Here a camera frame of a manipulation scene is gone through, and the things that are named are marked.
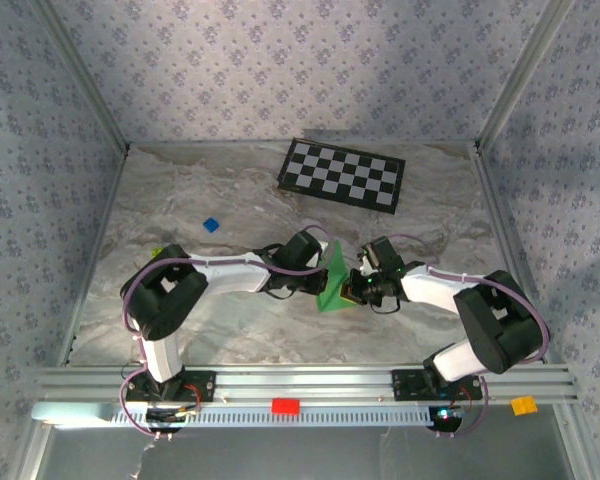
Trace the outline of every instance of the red block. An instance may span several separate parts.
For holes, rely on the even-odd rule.
[[[274,398],[271,401],[274,415],[300,415],[300,400],[295,398]]]

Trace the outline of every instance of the black and white checkerboard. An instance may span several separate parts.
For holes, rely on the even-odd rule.
[[[395,213],[404,160],[294,139],[278,175],[283,190]]]

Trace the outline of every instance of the blue cube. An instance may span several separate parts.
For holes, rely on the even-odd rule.
[[[209,233],[215,232],[220,226],[218,221],[213,217],[207,218],[202,225],[204,226],[204,228],[207,229]]]

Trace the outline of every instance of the table surface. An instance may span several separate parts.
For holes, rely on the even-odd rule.
[[[348,267],[360,246],[392,233],[418,235],[441,268],[490,273],[502,268],[466,153],[413,144],[348,144],[406,161],[395,215],[281,191],[276,177],[288,142],[133,148],[127,159],[88,290],[71,365],[123,365],[138,357],[120,319],[122,284],[151,250],[179,243],[198,255],[241,254],[286,242],[318,223],[340,240]],[[202,223],[220,222],[213,234]],[[405,262],[426,250],[397,241]],[[463,337],[458,318],[405,304],[376,315],[369,307],[319,313],[314,297],[278,301],[234,293],[201,300],[179,331],[185,364],[420,362]]]

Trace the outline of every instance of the black mounting plate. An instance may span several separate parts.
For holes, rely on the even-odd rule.
[[[196,403],[196,395],[192,390],[183,388],[184,385],[193,385],[200,394],[201,402],[213,402],[216,388],[216,372],[214,371],[187,371],[179,373],[174,379],[177,385],[170,385],[166,392],[160,392],[157,384],[148,372],[141,373],[133,378],[133,388],[127,388],[127,402],[175,402],[183,404]]]
[[[464,401],[468,400],[460,387],[471,395],[471,400],[482,400],[482,388],[475,375],[469,375],[449,384],[447,387],[438,388],[433,392],[425,382],[424,370],[392,370],[391,383],[393,386],[393,399],[396,402],[407,401]]]

